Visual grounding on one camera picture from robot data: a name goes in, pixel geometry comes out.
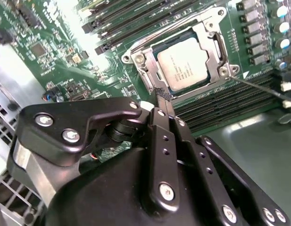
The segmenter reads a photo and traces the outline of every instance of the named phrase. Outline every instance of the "gray surface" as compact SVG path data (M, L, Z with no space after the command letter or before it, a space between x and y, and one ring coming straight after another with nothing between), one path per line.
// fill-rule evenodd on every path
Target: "gray surface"
M208 134L286 212L291 220L291 125L278 110Z

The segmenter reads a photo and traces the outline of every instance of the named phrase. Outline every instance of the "cpu socket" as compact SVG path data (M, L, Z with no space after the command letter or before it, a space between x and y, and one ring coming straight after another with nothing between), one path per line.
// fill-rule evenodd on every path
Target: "cpu socket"
M164 88L173 103L226 82L239 72L228 62L219 23L224 7L192 14L135 42L122 56L134 64L148 92Z

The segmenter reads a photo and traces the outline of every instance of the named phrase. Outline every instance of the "motherboard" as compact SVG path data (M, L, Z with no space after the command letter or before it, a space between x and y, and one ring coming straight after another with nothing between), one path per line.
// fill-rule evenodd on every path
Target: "motherboard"
M291 0L0 0L0 44L44 101L141 101L162 88L195 136L291 108L230 79L291 96Z

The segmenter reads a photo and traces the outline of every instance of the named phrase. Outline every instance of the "chip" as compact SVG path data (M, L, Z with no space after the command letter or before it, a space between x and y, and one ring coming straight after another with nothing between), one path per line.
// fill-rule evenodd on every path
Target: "chip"
M157 56L172 91L179 91L208 77L208 55L196 38L189 38L160 52Z
M31 51L36 57L41 57L42 55L46 54L46 50L44 49L41 43L37 43L34 46L32 46Z
M79 64L81 62L81 58L78 54L74 54L74 56L72 57L73 62L75 62L76 64Z

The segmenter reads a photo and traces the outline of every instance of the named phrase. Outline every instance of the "mounting screw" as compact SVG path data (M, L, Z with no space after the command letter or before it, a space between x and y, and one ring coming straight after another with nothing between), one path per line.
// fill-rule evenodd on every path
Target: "mounting screw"
M62 133L62 137L65 141L68 141L70 143L76 143L80 140L80 135L77 131L74 129L66 129Z
M179 122L180 126L185 126L185 123L181 119L179 119L178 122Z
M134 108L134 109L137 109L138 108L138 105L135 104L134 102L130 102L130 107L131 108Z
M173 189L167 185L167 184L161 184L159 186L160 194L163 196L163 198L167 201L171 201L174 199L174 191Z
M145 57L144 55L142 54L138 54L136 57L135 57L135 61L136 63L138 64L143 64L145 62Z
M35 118L35 121L38 125L43 127L48 127L53 124L53 119L45 114L40 114Z
M225 214L225 217L231 222L231 223L236 223L236 215L233 212L233 210L229 206L223 206L222 208L223 213Z
M279 210L275 210L275 213L276 213L277 217L280 219L280 221L282 221L283 223L286 223L286 218Z
M266 208L263 208L263 212L265 216L268 218L268 220L270 220L271 222L275 222L275 218L269 210L267 210Z

